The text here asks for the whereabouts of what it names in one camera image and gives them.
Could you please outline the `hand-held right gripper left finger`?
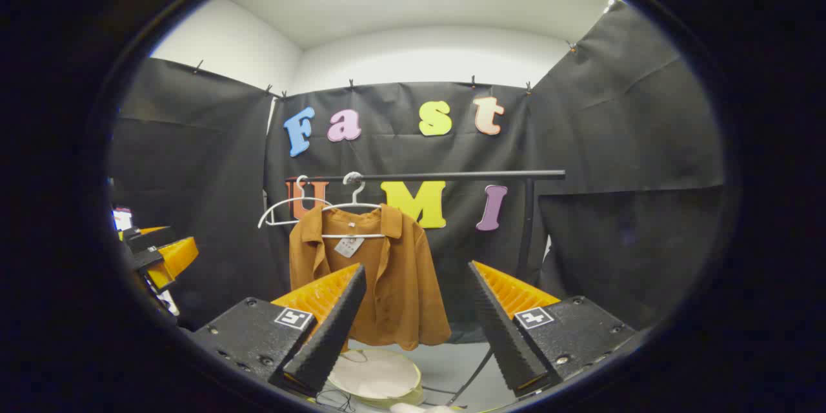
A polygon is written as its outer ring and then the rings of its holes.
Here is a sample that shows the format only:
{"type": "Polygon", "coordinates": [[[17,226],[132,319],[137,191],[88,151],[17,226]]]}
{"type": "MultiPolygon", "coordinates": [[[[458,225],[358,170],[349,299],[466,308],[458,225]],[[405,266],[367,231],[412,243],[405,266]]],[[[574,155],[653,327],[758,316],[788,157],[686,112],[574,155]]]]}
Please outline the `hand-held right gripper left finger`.
{"type": "Polygon", "coordinates": [[[274,301],[248,296],[188,337],[246,378],[305,396],[321,392],[366,293],[362,264],[274,301]]]}

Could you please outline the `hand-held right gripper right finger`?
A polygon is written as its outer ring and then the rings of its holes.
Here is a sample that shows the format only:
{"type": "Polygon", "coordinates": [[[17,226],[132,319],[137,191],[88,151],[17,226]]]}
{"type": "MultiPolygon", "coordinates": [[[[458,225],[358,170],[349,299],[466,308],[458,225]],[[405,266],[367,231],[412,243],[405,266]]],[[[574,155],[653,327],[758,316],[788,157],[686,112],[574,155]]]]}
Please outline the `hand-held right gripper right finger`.
{"type": "Polygon", "coordinates": [[[467,266],[479,324],[514,395],[596,368],[637,333],[586,296],[560,299],[487,264],[467,266]]]}

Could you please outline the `round white laundry hamper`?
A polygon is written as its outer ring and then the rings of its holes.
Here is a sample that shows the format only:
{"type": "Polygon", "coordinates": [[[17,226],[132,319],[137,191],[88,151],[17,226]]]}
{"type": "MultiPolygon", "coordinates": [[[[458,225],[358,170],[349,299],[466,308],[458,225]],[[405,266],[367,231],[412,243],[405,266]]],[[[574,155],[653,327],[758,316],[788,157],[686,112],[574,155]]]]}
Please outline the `round white laundry hamper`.
{"type": "Polygon", "coordinates": [[[400,352],[375,348],[342,352],[327,381],[378,409],[402,403],[418,407],[425,400],[421,369],[400,352]]]}

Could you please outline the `brown button-up shirt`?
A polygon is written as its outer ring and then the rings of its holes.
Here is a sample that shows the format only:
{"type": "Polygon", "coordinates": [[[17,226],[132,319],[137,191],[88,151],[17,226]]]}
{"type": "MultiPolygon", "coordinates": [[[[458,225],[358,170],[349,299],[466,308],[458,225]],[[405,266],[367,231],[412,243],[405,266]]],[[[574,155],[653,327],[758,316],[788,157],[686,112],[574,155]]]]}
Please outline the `brown button-up shirt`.
{"type": "Polygon", "coordinates": [[[430,243],[416,220],[382,204],[358,215],[316,207],[289,235],[292,289],[362,264],[366,290],[348,338],[413,350],[451,337],[430,243]]]}

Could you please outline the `white clothes hanger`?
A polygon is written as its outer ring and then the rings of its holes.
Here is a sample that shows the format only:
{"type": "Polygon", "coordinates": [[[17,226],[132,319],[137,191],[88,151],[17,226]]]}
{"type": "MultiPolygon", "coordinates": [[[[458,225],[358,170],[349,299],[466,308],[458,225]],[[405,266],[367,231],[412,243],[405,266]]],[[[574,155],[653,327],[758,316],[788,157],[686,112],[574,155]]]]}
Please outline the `white clothes hanger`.
{"type": "Polygon", "coordinates": [[[298,176],[295,180],[289,181],[289,184],[291,186],[288,189],[289,192],[287,192],[287,198],[281,199],[271,206],[266,207],[265,211],[263,211],[262,215],[257,220],[257,227],[260,230],[265,226],[287,226],[297,224],[299,219],[296,218],[284,220],[279,220],[277,218],[276,210],[278,208],[285,207],[286,205],[289,205],[291,209],[297,205],[306,211],[312,210],[312,208],[316,207],[316,205],[332,205],[330,201],[323,197],[325,194],[324,190],[322,190],[321,197],[318,195],[307,195],[307,186],[315,186],[315,183],[311,183],[310,178],[306,175],[298,176]]]}
{"type": "MultiPolygon", "coordinates": [[[[348,203],[328,205],[323,209],[324,211],[333,209],[343,210],[347,208],[366,208],[370,210],[381,209],[381,205],[359,202],[358,195],[364,190],[363,176],[359,172],[349,172],[343,177],[342,183],[344,185],[351,183],[359,184],[359,186],[352,193],[351,201],[348,203]]],[[[327,239],[359,239],[360,237],[363,237],[363,239],[373,239],[374,237],[385,236],[384,234],[322,234],[322,237],[326,237],[327,239]]]]}

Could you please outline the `black clothes rack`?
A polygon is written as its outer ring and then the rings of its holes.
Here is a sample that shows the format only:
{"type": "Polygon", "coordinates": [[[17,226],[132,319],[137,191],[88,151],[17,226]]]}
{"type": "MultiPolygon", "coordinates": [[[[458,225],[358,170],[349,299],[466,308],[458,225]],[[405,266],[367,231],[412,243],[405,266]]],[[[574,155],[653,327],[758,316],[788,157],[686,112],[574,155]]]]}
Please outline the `black clothes rack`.
{"type": "Polygon", "coordinates": [[[428,233],[428,249],[434,272],[439,281],[442,300],[446,303],[446,317],[454,321],[457,314],[469,313],[470,299],[465,295],[468,285],[460,270],[472,258],[495,258],[504,264],[514,277],[535,282],[531,269],[531,246],[536,218],[535,184],[537,181],[563,180],[564,169],[533,171],[482,171],[482,172],[434,172],[362,174],[367,183],[389,185],[385,192],[387,203],[402,212],[405,217],[417,220],[428,233]],[[462,200],[464,184],[486,181],[484,196],[474,209],[467,211],[459,223],[449,223],[448,207],[443,206],[443,196],[450,198],[449,205],[467,208],[462,200]],[[501,219],[501,205],[507,183],[522,184],[523,210],[520,216],[512,216],[511,224],[502,234],[503,243],[496,242],[501,219]]]}

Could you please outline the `black backdrop cloth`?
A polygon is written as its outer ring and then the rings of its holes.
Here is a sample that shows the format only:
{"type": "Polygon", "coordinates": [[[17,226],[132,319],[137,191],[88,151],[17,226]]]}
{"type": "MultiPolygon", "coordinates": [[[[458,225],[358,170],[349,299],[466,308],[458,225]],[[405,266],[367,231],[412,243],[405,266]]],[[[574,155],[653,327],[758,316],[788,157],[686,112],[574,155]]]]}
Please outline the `black backdrop cloth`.
{"type": "Polygon", "coordinates": [[[385,83],[272,99],[253,86],[148,58],[116,120],[116,203],[136,225],[192,236],[199,256],[173,284],[199,326],[243,297],[290,289],[290,228],[257,227],[290,178],[564,170],[524,181],[478,230],[490,181],[369,181],[361,199],[400,199],[428,228],[452,331],[483,339],[467,262],[583,294],[634,328],[672,310],[700,273],[726,175],[719,128],[683,57],[648,20],[614,5],[533,92],[463,83],[385,83]]]}

